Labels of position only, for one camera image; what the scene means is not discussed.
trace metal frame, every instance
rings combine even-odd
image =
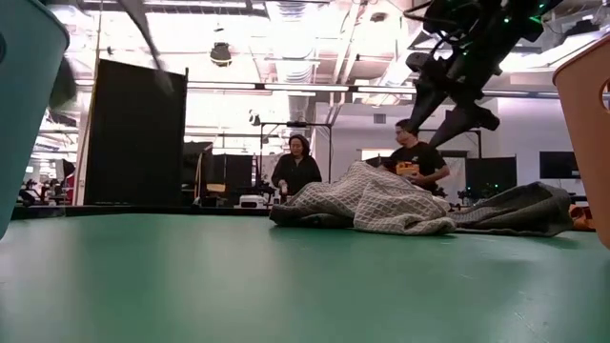
[[[261,122],[260,123],[260,151],[258,152],[258,169],[256,176],[256,183],[260,185],[261,179],[261,166],[263,163],[263,140],[265,137],[265,133],[263,129],[267,125],[275,125],[275,126],[286,126],[287,128],[311,128],[311,127],[324,127],[328,129],[328,182],[331,183],[331,167],[333,166],[333,125],[331,124],[321,124],[321,123],[303,123],[303,122]]]

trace gray blanket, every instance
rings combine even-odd
[[[550,236],[570,230],[570,199],[540,183],[517,187],[464,212],[447,213],[404,178],[355,162],[335,183],[312,183],[272,208],[278,226],[351,228],[364,232],[486,232]]]

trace black partition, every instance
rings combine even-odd
[[[187,76],[101,60],[92,97],[85,205],[179,206]]]
[[[467,158],[466,187],[473,194],[487,188],[503,192],[517,185],[516,157]]]

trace black panel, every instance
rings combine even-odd
[[[571,151],[541,151],[541,179],[580,179],[579,165]]]
[[[178,206],[187,79],[101,60],[93,95],[85,204]]]
[[[202,176],[204,180],[213,178],[214,175],[214,159],[212,151],[212,142],[189,142],[183,146],[183,164],[182,164],[182,183],[194,184],[195,174],[197,171],[197,163],[199,155],[203,154],[201,167],[203,168]]]
[[[208,179],[209,184],[224,185],[225,171],[227,165],[227,155],[219,154],[213,156],[213,172],[212,177]]]
[[[252,186],[252,165],[250,155],[227,155],[225,184],[231,191]]]
[[[466,187],[474,194],[488,187],[498,192],[517,185],[517,159],[515,157],[466,159]]]

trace monitor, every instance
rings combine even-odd
[[[504,192],[516,186],[516,157],[466,159],[466,188],[474,194],[480,194],[487,188]]]
[[[541,151],[539,164],[541,179],[580,179],[572,151]]]

